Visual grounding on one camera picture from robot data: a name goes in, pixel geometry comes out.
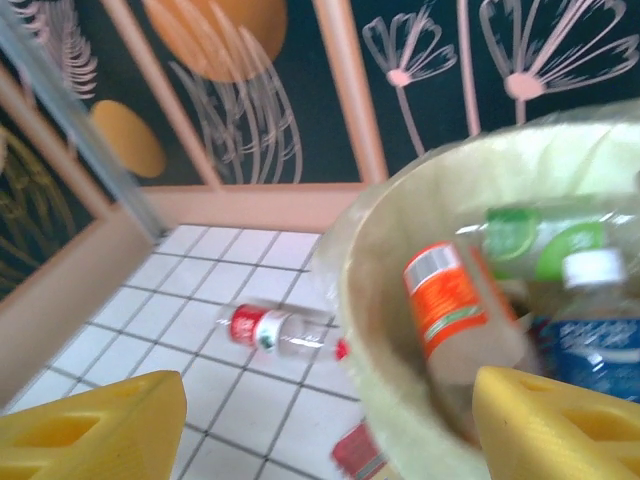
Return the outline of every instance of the orange circle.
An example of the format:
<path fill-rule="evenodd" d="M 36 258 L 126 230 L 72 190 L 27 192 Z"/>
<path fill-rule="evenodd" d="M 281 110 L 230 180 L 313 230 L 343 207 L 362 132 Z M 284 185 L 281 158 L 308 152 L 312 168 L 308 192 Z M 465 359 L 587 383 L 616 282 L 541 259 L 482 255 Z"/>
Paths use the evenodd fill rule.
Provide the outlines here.
<path fill-rule="evenodd" d="M 215 5 L 232 28 L 218 21 Z M 253 35 L 271 61 L 280 53 L 287 32 L 285 0 L 144 0 L 144 8 L 171 53 L 198 75 L 215 82 L 246 80 L 265 68 L 256 64 L 247 50 L 243 53 L 246 43 L 240 27 Z M 235 75 L 226 66 L 227 58 Z"/>
<path fill-rule="evenodd" d="M 144 178 L 157 177 L 164 171 L 167 158 L 160 142 L 131 109 L 102 100 L 91 107 L 91 121 L 125 168 Z"/>

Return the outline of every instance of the wall mural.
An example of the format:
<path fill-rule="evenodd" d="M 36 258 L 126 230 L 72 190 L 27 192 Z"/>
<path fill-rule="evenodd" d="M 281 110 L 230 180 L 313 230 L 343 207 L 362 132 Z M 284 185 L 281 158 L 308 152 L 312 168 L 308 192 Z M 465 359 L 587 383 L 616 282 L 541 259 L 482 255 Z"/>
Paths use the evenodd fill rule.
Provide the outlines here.
<path fill-rule="evenodd" d="M 99 2 L 6 1 L 141 185 L 202 184 Z M 20 77 L 35 105 L 29 79 Z M 68 143 L 75 155 L 73 139 Z"/>
<path fill-rule="evenodd" d="M 637 2 L 352 5 L 391 174 L 481 131 L 640 95 Z"/>
<path fill-rule="evenodd" d="M 0 301 L 92 220 L 0 110 Z"/>
<path fill-rule="evenodd" d="M 359 182 L 311 2 L 130 5 L 227 184 Z"/>

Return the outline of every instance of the blue bottle label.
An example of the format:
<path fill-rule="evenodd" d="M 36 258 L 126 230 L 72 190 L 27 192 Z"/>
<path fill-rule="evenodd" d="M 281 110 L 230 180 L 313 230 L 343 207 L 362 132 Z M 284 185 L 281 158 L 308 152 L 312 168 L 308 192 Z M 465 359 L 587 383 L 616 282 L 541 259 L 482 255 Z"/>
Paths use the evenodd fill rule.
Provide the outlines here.
<path fill-rule="evenodd" d="M 640 319 L 560 321 L 547 328 L 558 380 L 640 403 Z"/>

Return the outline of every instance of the bin liner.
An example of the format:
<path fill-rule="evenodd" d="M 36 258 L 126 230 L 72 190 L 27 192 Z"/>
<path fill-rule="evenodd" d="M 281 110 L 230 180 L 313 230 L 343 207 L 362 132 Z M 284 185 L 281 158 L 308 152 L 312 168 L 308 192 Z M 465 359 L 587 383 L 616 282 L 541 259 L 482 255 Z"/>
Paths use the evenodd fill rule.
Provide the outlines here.
<path fill-rule="evenodd" d="M 440 147 L 371 186 L 322 237 L 312 275 L 350 347 L 348 370 L 376 442 L 405 480 L 489 480 L 482 453 L 451 433 L 432 394 L 402 283 L 424 246 L 468 208 L 631 192 L 640 102 L 554 114 Z"/>

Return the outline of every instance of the white tile floor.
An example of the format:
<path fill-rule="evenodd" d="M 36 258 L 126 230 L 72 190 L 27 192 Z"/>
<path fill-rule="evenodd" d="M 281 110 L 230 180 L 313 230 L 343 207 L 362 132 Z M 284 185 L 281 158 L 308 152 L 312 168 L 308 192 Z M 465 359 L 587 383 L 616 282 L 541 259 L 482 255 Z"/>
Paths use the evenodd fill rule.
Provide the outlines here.
<path fill-rule="evenodd" d="M 252 352 L 215 324 L 220 304 L 243 297 L 327 309 L 306 272 L 317 239 L 176 229 L 5 413 L 176 370 L 188 412 L 172 480 L 341 479 L 329 455 L 362 410 L 339 365 Z M 339 326 L 326 328 L 332 345 Z"/>

